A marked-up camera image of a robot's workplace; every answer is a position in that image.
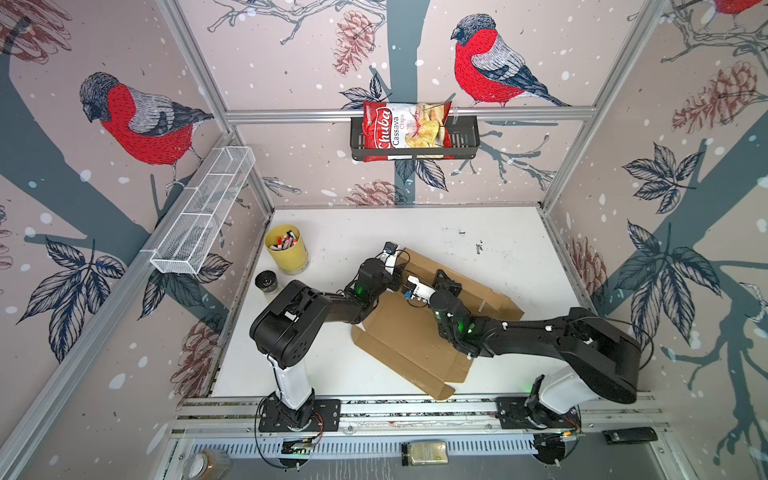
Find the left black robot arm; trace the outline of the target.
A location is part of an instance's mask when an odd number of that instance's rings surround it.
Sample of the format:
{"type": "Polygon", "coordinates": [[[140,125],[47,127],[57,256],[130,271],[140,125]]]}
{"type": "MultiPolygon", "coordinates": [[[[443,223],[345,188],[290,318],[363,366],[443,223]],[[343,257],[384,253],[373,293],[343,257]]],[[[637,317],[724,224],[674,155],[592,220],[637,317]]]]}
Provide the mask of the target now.
{"type": "Polygon", "coordinates": [[[281,413],[303,426],[313,415],[315,391],[304,357],[326,323],[357,325],[377,307],[379,297],[397,287],[398,255],[369,258],[341,292],[322,292],[291,281],[256,317],[249,336],[273,368],[281,413]]]}

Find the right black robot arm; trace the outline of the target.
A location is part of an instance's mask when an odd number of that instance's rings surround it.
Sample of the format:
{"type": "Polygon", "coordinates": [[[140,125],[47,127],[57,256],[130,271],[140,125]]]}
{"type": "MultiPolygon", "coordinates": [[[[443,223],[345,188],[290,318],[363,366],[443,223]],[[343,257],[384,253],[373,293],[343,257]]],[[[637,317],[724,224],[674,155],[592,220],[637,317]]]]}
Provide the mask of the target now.
{"type": "Polygon", "coordinates": [[[549,320],[502,321],[471,313],[456,289],[451,281],[436,281],[417,296],[432,310],[441,338],[457,351],[470,358],[520,354],[567,364],[536,378],[529,410],[565,414],[597,398],[618,404],[636,401],[642,347],[608,320],[573,307],[549,320]]]}

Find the brown cardboard box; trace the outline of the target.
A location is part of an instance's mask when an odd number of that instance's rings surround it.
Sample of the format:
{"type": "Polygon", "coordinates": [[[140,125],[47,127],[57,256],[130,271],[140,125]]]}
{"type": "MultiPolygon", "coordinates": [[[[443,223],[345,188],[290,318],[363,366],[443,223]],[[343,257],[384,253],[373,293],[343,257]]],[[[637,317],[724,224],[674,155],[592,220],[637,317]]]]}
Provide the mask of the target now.
{"type": "MultiPolygon", "coordinates": [[[[519,321],[524,312],[509,297],[436,261],[407,249],[397,262],[412,276],[430,284],[438,270],[462,285],[459,299],[473,314],[519,321]]],[[[410,305],[399,292],[387,292],[378,307],[351,330],[353,343],[435,400],[455,393],[466,380],[472,361],[440,337],[437,319],[426,307],[410,305]]]]}

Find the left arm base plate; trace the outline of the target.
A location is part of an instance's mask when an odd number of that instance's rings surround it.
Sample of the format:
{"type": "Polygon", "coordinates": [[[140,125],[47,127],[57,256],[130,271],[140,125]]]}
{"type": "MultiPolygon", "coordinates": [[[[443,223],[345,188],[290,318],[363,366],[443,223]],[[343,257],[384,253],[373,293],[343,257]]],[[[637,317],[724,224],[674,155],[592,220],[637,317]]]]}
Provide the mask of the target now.
{"type": "Polygon", "coordinates": [[[260,403],[257,427],[260,433],[337,432],[340,417],[338,399],[317,399],[311,395],[297,410],[292,410],[273,393],[260,403]]]}

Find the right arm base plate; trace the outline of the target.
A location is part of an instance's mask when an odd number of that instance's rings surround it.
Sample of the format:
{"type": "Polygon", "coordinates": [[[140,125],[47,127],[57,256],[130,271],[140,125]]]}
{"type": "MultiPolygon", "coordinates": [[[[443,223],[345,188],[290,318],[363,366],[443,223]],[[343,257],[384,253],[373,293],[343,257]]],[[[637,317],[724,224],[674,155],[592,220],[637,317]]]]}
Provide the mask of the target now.
{"type": "Polygon", "coordinates": [[[581,420],[576,408],[558,414],[527,397],[511,396],[495,399],[496,418],[504,430],[579,429],[581,420]]]}

